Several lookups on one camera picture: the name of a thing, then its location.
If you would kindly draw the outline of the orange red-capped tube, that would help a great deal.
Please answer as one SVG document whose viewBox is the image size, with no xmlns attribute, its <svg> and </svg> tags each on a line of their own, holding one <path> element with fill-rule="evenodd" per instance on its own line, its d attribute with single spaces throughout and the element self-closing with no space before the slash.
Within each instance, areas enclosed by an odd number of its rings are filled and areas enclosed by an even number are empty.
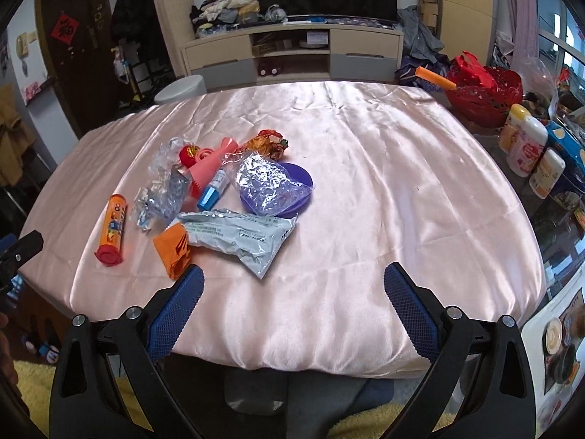
<svg viewBox="0 0 585 439">
<path fill-rule="evenodd" d="M 127 206 L 125 197 L 120 194 L 113 194 L 108 201 L 98 248 L 94 253 L 96 259 L 106 267 L 116 266 L 123 260 L 122 242 Z"/>
</svg>

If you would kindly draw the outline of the orange paper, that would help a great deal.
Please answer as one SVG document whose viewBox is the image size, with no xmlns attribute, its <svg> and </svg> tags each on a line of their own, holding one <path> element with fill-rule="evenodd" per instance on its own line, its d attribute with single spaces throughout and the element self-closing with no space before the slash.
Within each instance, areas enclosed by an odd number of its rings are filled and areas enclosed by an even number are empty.
<svg viewBox="0 0 585 439">
<path fill-rule="evenodd" d="M 191 263 L 192 247 L 188 243 L 188 232 L 181 223 L 176 223 L 156 236 L 153 243 L 167 275 L 176 281 Z"/>
</svg>

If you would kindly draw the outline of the grey foil snack bag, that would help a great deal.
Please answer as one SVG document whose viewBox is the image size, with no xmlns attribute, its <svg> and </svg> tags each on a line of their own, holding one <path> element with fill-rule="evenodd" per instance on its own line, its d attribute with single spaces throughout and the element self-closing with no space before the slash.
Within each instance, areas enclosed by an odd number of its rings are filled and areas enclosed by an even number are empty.
<svg viewBox="0 0 585 439">
<path fill-rule="evenodd" d="M 180 213 L 170 226 L 181 223 L 191 246 L 235 256 L 257 278 L 263 279 L 297 221 L 297 217 L 217 209 Z"/>
</svg>

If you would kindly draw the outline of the blue-capped small bottle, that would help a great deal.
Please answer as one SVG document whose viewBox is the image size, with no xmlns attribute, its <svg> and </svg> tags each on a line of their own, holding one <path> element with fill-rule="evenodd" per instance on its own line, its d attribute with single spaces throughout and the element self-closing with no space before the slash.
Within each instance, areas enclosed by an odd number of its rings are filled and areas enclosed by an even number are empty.
<svg viewBox="0 0 585 439">
<path fill-rule="evenodd" d="M 218 200 L 223 195 L 226 187 L 229 184 L 229 177 L 224 169 L 219 169 L 211 182 L 205 187 L 202 195 L 200 196 L 197 208 L 200 211 L 211 210 Z"/>
</svg>

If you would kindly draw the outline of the yellow fluffy rug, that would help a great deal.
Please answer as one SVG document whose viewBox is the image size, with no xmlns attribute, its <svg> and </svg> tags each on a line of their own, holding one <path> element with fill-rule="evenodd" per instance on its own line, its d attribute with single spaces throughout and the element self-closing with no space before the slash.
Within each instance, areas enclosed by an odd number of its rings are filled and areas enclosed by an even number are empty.
<svg viewBox="0 0 585 439">
<path fill-rule="evenodd" d="M 22 399 L 29 407 L 32 421 L 49 436 L 50 390 L 53 385 L 55 366 L 15 362 L 19 375 L 19 389 Z M 116 379 L 132 421 L 147 430 L 152 430 L 146 415 L 139 406 L 129 380 Z M 403 410 L 404 405 L 389 402 L 376 408 L 357 412 L 337 421 L 328 431 L 326 438 L 379 438 Z"/>
</svg>

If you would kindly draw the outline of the clear crumpled plastic bag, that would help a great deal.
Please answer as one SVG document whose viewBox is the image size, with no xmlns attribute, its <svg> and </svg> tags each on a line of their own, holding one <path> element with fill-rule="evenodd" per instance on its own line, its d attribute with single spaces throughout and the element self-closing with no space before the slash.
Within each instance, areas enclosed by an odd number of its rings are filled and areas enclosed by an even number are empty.
<svg viewBox="0 0 585 439">
<path fill-rule="evenodd" d="M 184 137 L 174 137 L 161 143 L 149 166 L 154 177 L 164 177 L 172 168 L 180 168 L 180 152 L 188 144 Z"/>
</svg>

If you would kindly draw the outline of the pink plastic cone horn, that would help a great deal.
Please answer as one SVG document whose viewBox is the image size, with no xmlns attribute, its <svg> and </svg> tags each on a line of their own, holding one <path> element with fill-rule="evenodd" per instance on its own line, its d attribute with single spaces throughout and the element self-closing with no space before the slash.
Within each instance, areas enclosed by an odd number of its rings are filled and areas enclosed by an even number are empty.
<svg viewBox="0 0 585 439">
<path fill-rule="evenodd" d="M 205 187 L 220 169 L 224 157 L 235 153 L 238 147 L 235 140 L 224 138 L 216 150 L 184 172 L 184 177 L 190 182 L 189 195 L 192 198 L 199 198 L 202 195 Z"/>
</svg>

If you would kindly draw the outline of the orange label white bottle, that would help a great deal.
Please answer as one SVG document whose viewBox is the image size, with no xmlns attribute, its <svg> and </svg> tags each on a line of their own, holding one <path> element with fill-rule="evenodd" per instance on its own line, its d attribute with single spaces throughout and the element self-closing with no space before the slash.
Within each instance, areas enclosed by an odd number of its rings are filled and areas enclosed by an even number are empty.
<svg viewBox="0 0 585 439">
<path fill-rule="evenodd" d="M 529 178 L 529 187 L 539 199 L 546 199 L 564 172 L 566 163 L 560 155 L 548 148 Z"/>
</svg>

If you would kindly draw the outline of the pink label white bottle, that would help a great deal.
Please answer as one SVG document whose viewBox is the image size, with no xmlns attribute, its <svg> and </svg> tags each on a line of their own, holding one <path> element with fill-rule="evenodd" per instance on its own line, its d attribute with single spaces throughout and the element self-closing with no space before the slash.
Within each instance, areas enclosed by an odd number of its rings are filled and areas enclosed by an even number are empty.
<svg viewBox="0 0 585 439">
<path fill-rule="evenodd" d="M 548 133 L 546 126 L 533 116 L 526 116 L 514 136 L 507 153 L 507 165 L 520 177 L 531 174 L 546 146 Z"/>
</svg>

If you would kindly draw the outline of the blue snack box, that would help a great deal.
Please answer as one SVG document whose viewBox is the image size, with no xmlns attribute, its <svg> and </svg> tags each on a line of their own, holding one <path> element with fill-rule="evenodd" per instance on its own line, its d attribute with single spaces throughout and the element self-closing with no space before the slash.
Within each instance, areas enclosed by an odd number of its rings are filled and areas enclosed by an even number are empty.
<svg viewBox="0 0 585 439">
<path fill-rule="evenodd" d="M 546 129 L 547 146 L 565 162 L 550 196 L 565 210 L 574 211 L 584 199 L 584 148 L 562 124 L 551 120 Z"/>
</svg>

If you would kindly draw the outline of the crumpled orange snack wrapper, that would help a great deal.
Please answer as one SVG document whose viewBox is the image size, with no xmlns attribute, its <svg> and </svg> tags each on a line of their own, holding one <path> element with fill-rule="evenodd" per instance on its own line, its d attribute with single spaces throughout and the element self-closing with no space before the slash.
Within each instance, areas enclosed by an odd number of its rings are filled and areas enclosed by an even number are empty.
<svg viewBox="0 0 585 439">
<path fill-rule="evenodd" d="M 260 131 L 255 137 L 242 145 L 244 152 L 257 152 L 262 157 L 279 162 L 284 157 L 284 151 L 288 147 L 288 141 L 279 132 L 266 129 Z"/>
</svg>

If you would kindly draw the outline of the red plastic basket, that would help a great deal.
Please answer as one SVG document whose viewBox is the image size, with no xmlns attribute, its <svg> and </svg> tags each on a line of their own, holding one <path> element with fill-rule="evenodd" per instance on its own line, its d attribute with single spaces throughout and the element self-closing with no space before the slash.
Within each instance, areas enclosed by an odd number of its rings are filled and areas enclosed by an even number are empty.
<svg viewBox="0 0 585 439">
<path fill-rule="evenodd" d="M 451 105 L 483 128 L 502 127 L 511 107 L 520 104 L 524 94 L 521 77 L 514 70 L 487 67 L 466 50 L 454 57 L 447 78 L 456 84 L 446 91 Z"/>
</svg>

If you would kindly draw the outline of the pile of folded clothes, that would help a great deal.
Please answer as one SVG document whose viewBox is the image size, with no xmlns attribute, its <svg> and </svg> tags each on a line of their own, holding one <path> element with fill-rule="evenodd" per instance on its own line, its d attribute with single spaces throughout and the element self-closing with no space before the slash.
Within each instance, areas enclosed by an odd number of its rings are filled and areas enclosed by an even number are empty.
<svg viewBox="0 0 585 439">
<path fill-rule="evenodd" d="M 260 8 L 259 0 L 198 0 L 189 14 L 195 36 L 200 39 L 257 24 L 287 22 L 287 13 L 273 4 Z"/>
</svg>

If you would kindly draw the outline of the grey draped clothing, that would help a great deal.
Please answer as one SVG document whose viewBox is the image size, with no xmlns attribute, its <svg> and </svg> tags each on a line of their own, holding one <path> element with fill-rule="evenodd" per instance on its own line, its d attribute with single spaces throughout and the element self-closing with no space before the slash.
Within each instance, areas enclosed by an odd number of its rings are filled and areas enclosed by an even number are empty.
<svg viewBox="0 0 585 439">
<path fill-rule="evenodd" d="M 444 45 L 418 15 L 418 7 L 411 6 L 397 10 L 397 18 L 404 35 L 403 57 L 397 66 L 397 82 L 404 86 L 422 88 L 428 92 L 440 91 L 440 88 L 415 75 L 418 67 L 424 67 L 436 74 L 446 77 L 450 60 L 443 53 Z"/>
</svg>

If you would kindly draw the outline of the beige tv cabinet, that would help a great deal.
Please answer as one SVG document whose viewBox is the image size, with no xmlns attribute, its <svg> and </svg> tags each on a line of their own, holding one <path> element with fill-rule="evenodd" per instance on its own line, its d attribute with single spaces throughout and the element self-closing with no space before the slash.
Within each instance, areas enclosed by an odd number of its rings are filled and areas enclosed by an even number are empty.
<svg viewBox="0 0 585 439">
<path fill-rule="evenodd" d="M 196 39 L 182 60 L 209 91 L 296 81 L 391 83 L 403 46 L 400 30 L 306 21 Z"/>
</svg>

